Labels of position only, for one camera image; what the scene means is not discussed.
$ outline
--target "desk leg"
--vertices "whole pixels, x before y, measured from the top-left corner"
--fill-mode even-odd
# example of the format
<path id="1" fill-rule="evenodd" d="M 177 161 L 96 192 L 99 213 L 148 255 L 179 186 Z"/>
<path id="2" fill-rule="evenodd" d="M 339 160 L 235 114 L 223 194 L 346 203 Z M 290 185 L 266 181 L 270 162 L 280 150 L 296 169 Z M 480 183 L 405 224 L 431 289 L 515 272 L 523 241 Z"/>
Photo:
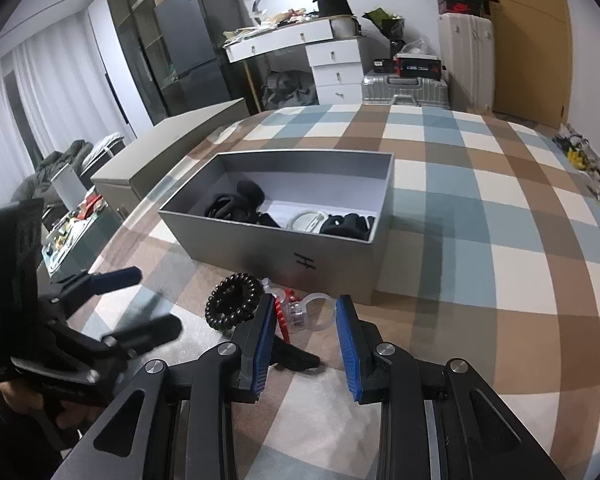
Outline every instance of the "desk leg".
<path id="1" fill-rule="evenodd" d="M 258 98 L 258 94 L 256 93 L 256 87 L 253 85 L 253 77 L 251 77 L 251 70 L 249 70 L 249 65 L 246 61 L 243 61 L 242 66 L 244 67 L 244 73 L 247 75 L 247 81 L 249 82 L 251 95 L 253 96 L 254 101 L 256 101 L 256 108 L 258 109 L 258 112 L 262 112 L 262 107 L 260 106 L 260 99 Z"/>

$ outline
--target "human hand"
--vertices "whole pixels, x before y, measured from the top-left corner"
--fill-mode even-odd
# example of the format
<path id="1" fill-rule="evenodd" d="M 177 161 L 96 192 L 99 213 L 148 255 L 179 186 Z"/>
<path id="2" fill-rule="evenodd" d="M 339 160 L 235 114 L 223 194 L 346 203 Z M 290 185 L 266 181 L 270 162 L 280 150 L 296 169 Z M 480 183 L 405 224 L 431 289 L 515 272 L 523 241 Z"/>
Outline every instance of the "human hand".
<path id="1" fill-rule="evenodd" d="M 4 402 L 14 412 L 26 415 L 29 410 L 42 410 L 44 399 L 42 394 L 29 388 L 23 381 L 5 381 L 0 383 L 0 393 Z M 56 424 L 61 430 L 74 428 L 82 421 L 94 422 L 102 412 L 102 408 L 84 406 L 68 400 L 61 400 L 64 412 L 56 416 Z"/>

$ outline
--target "desk drawer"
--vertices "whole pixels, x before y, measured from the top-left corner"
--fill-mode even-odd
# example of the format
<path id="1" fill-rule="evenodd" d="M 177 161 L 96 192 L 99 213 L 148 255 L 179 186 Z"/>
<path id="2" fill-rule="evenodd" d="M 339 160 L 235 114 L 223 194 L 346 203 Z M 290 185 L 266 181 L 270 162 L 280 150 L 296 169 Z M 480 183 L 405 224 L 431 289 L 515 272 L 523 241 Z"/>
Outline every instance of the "desk drawer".
<path id="1" fill-rule="evenodd" d="M 332 39 L 333 32 L 331 31 L 330 21 L 318 20 L 316 22 L 299 23 L 298 25 L 277 28 L 250 40 L 232 44 L 225 50 L 229 61 L 234 62 L 288 46 Z"/>
<path id="2" fill-rule="evenodd" d="M 360 46 L 357 39 L 307 45 L 306 54 L 311 66 L 360 63 Z"/>
<path id="3" fill-rule="evenodd" d="M 313 70 L 316 86 L 360 84 L 365 76 L 360 63 L 314 66 Z"/>
<path id="4" fill-rule="evenodd" d="M 360 84 L 318 86 L 316 90 L 321 105 L 355 105 L 362 102 Z"/>

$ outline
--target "white desk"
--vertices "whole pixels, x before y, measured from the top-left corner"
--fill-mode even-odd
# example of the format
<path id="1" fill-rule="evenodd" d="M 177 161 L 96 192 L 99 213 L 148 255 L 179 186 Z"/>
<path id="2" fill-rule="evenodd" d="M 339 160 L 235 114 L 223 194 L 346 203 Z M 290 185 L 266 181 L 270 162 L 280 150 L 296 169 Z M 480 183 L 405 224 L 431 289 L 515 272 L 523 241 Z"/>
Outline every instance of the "white desk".
<path id="1" fill-rule="evenodd" d="M 320 18 L 270 30 L 231 44 L 225 50 L 229 61 L 236 62 L 305 45 L 320 104 L 358 104 L 362 102 L 360 83 L 371 70 L 372 60 L 365 38 L 353 35 L 353 25 L 350 16 Z M 251 91 L 258 101 L 253 86 Z"/>

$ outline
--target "metal screw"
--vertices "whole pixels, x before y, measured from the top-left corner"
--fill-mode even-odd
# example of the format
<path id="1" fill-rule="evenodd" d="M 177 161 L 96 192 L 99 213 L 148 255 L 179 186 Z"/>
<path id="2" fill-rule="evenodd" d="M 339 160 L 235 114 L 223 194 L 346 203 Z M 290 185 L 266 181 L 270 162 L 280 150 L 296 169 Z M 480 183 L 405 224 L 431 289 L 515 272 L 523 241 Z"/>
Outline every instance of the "metal screw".
<path id="1" fill-rule="evenodd" d="M 220 355 L 231 355 L 237 349 L 238 349 L 238 347 L 231 342 L 222 343 L 221 345 L 218 346 L 218 353 Z"/>
<path id="2" fill-rule="evenodd" d="M 99 378 L 100 378 L 100 374 L 97 373 L 96 370 L 89 370 L 87 372 L 87 381 L 89 381 L 91 384 L 95 384 Z"/>
<path id="3" fill-rule="evenodd" d="M 149 374 L 157 374 L 158 372 L 161 372 L 163 368 L 164 363 L 160 361 L 160 359 L 154 359 L 153 361 L 149 361 L 144 365 L 144 369 Z"/>
<path id="4" fill-rule="evenodd" d="M 113 337 L 112 335 L 108 335 L 106 336 L 102 342 L 107 345 L 109 348 L 111 348 L 112 346 L 115 346 L 117 343 L 117 340 L 115 337 Z"/>
<path id="5" fill-rule="evenodd" d="M 395 354 L 395 346 L 391 343 L 380 343 L 376 346 L 376 352 L 380 355 L 393 355 Z"/>
<path id="6" fill-rule="evenodd" d="M 449 366 L 456 374 L 464 374 L 469 369 L 469 365 L 462 359 L 454 359 Z"/>

